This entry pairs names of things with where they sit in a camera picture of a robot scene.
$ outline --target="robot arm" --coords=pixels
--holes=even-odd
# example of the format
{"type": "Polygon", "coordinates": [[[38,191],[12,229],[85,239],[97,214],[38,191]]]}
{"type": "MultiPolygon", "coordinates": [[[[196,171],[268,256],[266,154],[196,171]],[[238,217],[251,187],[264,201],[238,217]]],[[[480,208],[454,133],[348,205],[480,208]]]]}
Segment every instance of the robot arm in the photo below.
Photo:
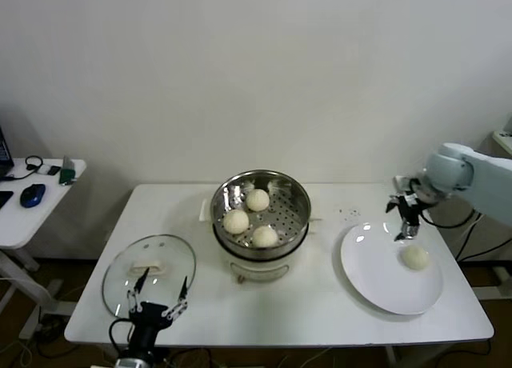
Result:
{"type": "Polygon", "coordinates": [[[492,158],[467,146],[443,144],[416,178],[395,178],[397,194],[387,211],[398,207],[402,216],[400,238],[414,238],[418,216],[453,195],[477,211],[512,226],[512,160],[492,158]]]}

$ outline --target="floor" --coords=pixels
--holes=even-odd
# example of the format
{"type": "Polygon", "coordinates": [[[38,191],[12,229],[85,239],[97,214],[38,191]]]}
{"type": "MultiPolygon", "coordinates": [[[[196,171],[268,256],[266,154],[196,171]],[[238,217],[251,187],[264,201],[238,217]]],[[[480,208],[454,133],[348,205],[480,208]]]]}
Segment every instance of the floor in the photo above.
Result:
{"type": "MultiPolygon", "coordinates": [[[[90,276],[94,264],[90,262],[55,262],[41,261],[41,269],[34,274],[34,279],[41,284],[47,284],[52,278],[64,278],[65,282],[61,292],[66,300],[76,301],[80,297],[83,286],[90,276]]],[[[464,269],[466,277],[472,286],[484,286],[496,283],[494,276],[487,268],[464,269]]],[[[0,297],[5,293],[9,284],[0,282],[0,297]]],[[[484,366],[508,366],[512,362],[512,302],[495,301],[484,302],[483,306],[494,324],[495,336],[491,340],[492,350],[488,356],[477,356],[467,353],[452,353],[441,360],[428,362],[425,368],[443,368],[450,366],[464,366],[476,368],[484,366]]],[[[71,353],[60,358],[44,358],[38,352],[35,342],[28,345],[32,354],[20,353],[24,350],[19,342],[7,348],[13,341],[17,341],[18,333],[24,321],[34,308],[34,304],[23,294],[16,292],[8,306],[0,314],[0,367],[19,368],[27,366],[36,368],[86,368],[91,365],[113,366],[112,361],[104,356],[99,348],[94,346],[80,346],[71,353]]],[[[54,342],[39,344],[42,354],[56,355],[65,353],[75,346],[68,343],[63,336],[54,342]]],[[[406,356],[414,348],[402,347],[398,352],[406,356]]],[[[454,346],[451,350],[469,350],[485,352],[486,342],[463,343],[454,346]]],[[[264,366],[271,368],[300,367],[309,358],[324,350],[316,349],[212,349],[212,366],[264,366]]],[[[206,350],[192,350],[177,356],[175,362],[180,368],[208,367],[208,354],[206,350]]],[[[387,367],[386,352],[382,347],[373,348],[342,348],[328,350],[311,363],[307,368],[331,368],[372,366],[373,368],[387,367]]]]}

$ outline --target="phone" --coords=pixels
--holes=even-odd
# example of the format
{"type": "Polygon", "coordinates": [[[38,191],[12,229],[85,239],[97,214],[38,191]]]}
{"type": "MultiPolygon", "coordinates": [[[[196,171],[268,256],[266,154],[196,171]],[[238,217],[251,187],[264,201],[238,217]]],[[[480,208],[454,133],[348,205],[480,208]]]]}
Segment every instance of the phone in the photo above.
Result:
{"type": "Polygon", "coordinates": [[[0,208],[6,204],[13,194],[12,190],[0,190],[0,208]]]}

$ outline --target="stainless steel pot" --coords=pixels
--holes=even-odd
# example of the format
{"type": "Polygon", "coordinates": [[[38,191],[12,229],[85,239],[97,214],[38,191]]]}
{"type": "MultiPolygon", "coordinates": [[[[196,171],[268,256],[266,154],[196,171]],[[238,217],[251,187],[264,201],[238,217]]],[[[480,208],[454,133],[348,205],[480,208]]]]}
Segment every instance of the stainless steel pot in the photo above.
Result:
{"type": "Polygon", "coordinates": [[[250,170],[233,176],[217,189],[210,209],[219,243],[235,256],[252,262],[277,260],[295,251],[306,236],[311,215],[310,198],[304,188],[290,176],[272,170],[250,170]],[[254,188],[269,194],[270,205],[264,211],[252,212],[246,207],[246,196],[254,188]],[[242,234],[230,234],[222,224],[222,218],[234,209],[244,210],[249,216],[249,229],[242,234]],[[276,230],[279,240],[275,246],[253,246],[253,232],[260,226],[276,230]]]}

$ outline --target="glass lid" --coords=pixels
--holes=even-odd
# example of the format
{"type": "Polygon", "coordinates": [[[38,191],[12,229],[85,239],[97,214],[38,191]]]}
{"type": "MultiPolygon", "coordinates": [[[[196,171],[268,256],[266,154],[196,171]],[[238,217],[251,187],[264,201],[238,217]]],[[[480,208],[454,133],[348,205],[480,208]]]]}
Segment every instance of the glass lid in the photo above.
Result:
{"type": "Polygon", "coordinates": [[[196,258],[188,242],[172,234],[142,238],[121,252],[110,264],[102,284],[103,302],[118,318],[127,318],[128,290],[149,268],[139,302],[153,302],[172,308],[178,303],[183,281],[190,289],[194,281],[196,258]]]}

